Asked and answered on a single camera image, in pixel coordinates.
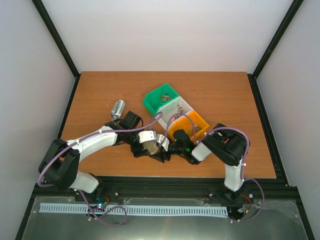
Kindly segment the gold metal jar lid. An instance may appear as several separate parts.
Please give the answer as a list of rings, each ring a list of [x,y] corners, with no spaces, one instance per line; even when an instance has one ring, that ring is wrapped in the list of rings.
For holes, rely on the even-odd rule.
[[[144,148],[148,150],[150,155],[157,154],[160,148],[157,146],[156,141],[148,141],[143,143]]]

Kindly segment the orange plastic bin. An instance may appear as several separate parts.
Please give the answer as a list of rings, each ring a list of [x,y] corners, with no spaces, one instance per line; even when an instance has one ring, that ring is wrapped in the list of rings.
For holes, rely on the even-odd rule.
[[[195,126],[195,137],[196,140],[199,141],[205,136],[205,132],[210,125],[195,110],[191,111],[187,115],[190,117]],[[173,133],[177,130],[184,130],[190,139],[192,141],[194,140],[193,125],[187,117],[181,116],[177,121],[170,125],[168,135],[171,139],[173,139]]]

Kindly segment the silver metal scoop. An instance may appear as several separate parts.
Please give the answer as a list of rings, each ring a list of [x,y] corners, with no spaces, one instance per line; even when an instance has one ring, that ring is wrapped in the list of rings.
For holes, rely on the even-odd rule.
[[[110,112],[111,119],[113,121],[119,119],[123,113],[124,108],[125,108],[125,101],[122,99],[117,100]]]

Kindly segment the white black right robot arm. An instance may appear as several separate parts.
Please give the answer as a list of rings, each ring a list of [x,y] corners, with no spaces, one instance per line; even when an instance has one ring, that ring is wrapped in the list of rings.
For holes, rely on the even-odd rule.
[[[242,194],[244,167],[250,145],[249,137],[243,131],[219,123],[196,143],[183,129],[179,129],[173,133],[173,141],[159,135],[156,140],[144,143],[143,148],[150,158],[161,163],[177,155],[191,165],[198,165],[211,154],[215,155],[223,162],[225,169],[224,186],[218,194],[234,203]]]

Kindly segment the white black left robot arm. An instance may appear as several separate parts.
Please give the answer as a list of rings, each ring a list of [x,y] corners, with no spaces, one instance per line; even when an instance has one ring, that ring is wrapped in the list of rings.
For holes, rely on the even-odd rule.
[[[143,123],[140,116],[129,111],[123,119],[110,121],[83,137],[64,141],[55,139],[38,167],[40,187],[56,187],[59,191],[80,190],[89,194],[98,189],[98,179],[79,170],[79,163],[93,153],[120,143],[139,144],[137,128]]]

